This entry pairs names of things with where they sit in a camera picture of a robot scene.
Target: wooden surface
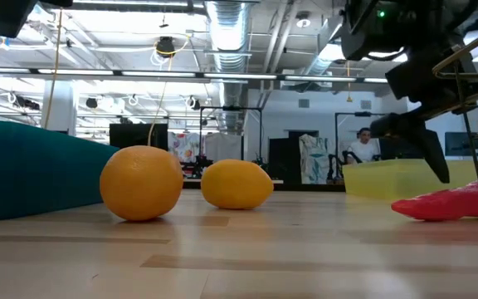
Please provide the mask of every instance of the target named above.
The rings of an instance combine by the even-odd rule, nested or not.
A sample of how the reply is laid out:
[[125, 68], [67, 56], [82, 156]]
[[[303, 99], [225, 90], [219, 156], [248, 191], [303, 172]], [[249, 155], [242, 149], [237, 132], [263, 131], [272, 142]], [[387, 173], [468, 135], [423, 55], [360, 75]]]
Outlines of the wooden surface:
[[226, 211], [185, 190], [149, 223], [93, 205], [0, 221], [0, 298], [473, 299], [478, 220], [327, 193]]

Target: computer monitor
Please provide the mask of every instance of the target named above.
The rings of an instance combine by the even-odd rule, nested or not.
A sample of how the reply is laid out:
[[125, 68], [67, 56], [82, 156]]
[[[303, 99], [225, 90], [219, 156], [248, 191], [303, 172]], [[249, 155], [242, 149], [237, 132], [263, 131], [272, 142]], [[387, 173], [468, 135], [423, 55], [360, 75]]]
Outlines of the computer monitor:
[[381, 159], [423, 159], [422, 152], [400, 138], [380, 138]]
[[[473, 140], [478, 156], [478, 140]], [[471, 156], [470, 140], [467, 132], [446, 132], [446, 156]]]
[[[151, 124], [110, 124], [110, 145], [121, 149], [147, 145]], [[150, 144], [168, 150], [167, 124], [155, 124]]]

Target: red plastic bag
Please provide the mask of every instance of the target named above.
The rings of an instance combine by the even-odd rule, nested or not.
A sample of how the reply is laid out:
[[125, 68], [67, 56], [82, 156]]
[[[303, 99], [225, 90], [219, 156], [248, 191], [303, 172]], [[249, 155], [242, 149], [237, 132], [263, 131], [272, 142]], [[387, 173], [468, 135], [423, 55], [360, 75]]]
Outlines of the red plastic bag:
[[402, 199], [392, 210], [418, 220], [444, 221], [478, 217], [478, 182], [465, 187]]

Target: man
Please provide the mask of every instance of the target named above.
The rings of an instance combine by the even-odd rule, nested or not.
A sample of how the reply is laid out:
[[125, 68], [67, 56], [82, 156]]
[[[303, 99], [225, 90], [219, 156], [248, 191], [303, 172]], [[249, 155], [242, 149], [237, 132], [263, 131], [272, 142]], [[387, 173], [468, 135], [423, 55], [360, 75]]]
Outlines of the man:
[[[363, 163], [373, 161], [373, 157], [379, 154], [379, 149], [374, 142], [370, 142], [371, 133], [369, 128], [362, 128], [357, 133], [358, 140], [354, 141], [349, 147], [348, 152], [353, 152]], [[350, 164], [356, 164], [354, 157], [348, 156]]]

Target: yellow plastic tray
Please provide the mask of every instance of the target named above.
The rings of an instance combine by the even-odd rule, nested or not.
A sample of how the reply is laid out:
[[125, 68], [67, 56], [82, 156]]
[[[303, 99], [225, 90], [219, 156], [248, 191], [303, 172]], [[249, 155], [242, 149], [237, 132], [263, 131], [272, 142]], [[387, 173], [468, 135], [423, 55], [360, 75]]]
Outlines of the yellow plastic tray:
[[345, 165], [346, 193], [372, 199], [409, 199], [477, 180], [472, 160], [450, 160], [450, 183], [441, 183], [423, 159], [394, 159]]

